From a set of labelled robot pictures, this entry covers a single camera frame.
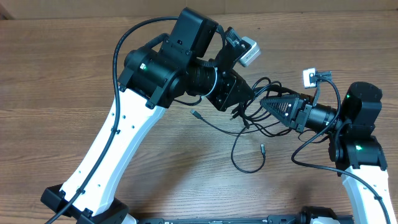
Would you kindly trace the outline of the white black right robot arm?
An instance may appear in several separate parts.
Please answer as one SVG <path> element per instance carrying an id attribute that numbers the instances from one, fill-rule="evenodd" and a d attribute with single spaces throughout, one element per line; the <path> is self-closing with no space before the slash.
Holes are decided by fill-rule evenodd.
<path id="1" fill-rule="evenodd" d="M 317 103 L 314 96 L 288 94 L 265 97 L 261 106 L 286 127 L 318 136 L 327 134 L 334 167 L 318 166 L 341 177 L 356 223 L 396 223 L 389 193 L 387 161 L 373 136 L 382 109 L 382 91 L 367 82 L 352 83 L 336 109 Z"/>

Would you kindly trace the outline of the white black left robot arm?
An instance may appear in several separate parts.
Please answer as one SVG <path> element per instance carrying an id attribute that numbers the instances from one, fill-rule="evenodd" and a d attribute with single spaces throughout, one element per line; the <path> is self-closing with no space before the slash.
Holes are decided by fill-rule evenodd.
<path id="1" fill-rule="evenodd" d="M 116 189 L 142 140 L 174 100 L 199 96 L 225 111 L 254 98 L 234 66 L 247 67 L 260 55 L 256 41 L 190 8 L 173 21 L 171 33 L 130 51 L 122 71 L 113 69 L 114 101 L 89 151 L 67 181 L 41 196 L 55 218 L 135 223 Z"/>

